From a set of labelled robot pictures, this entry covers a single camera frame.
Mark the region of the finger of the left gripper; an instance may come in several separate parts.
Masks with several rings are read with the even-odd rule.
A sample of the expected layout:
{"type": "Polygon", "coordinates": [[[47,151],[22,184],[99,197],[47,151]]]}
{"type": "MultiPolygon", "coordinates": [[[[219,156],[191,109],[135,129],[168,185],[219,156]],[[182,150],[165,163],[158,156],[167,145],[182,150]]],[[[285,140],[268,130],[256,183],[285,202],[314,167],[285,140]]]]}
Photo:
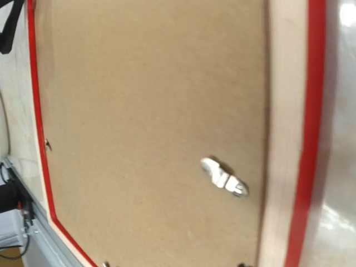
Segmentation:
{"type": "Polygon", "coordinates": [[[11,52],[17,22],[22,10],[24,0],[14,0],[9,16],[1,32],[1,54],[7,55],[11,52]]]}

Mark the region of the brown backing board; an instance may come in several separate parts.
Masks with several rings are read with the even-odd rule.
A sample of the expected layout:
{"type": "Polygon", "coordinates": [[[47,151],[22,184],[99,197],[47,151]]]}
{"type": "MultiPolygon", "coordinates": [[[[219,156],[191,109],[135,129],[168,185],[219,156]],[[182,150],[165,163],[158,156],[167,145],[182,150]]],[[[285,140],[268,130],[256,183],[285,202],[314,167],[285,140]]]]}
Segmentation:
{"type": "Polygon", "coordinates": [[[112,266],[255,266],[264,1],[37,1],[56,218],[112,266]],[[212,184],[204,157],[249,189],[212,184]]]}

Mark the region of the red wooden picture frame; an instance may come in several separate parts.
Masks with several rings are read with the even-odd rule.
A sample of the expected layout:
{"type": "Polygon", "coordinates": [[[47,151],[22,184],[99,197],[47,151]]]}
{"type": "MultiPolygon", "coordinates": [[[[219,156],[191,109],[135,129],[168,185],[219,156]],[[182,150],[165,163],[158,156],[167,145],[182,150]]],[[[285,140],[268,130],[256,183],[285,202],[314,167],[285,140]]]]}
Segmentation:
{"type": "MultiPolygon", "coordinates": [[[[44,136],[39,92],[35,15],[37,1],[28,2],[31,72],[35,118],[51,228],[84,266],[100,266],[87,256],[56,218],[47,162],[50,143],[44,136]]],[[[323,34],[324,1],[264,1],[266,113],[264,187],[255,266],[298,266],[307,211],[301,202],[309,192],[314,165],[320,91],[322,42],[316,44],[317,63],[309,59],[309,26],[323,34]]]]}

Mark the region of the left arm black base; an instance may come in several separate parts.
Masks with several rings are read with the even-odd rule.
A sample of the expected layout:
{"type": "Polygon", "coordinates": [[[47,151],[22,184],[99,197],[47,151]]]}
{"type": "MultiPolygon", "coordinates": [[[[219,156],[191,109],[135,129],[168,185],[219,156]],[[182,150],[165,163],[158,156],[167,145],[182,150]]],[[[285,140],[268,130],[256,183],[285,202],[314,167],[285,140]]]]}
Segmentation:
{"type": "Polygon", "coordinates": [[[33,199],[14,168],[1,162],[1,213],[19,210],[24,219],[32,224],[34,219],[33,199]]]}

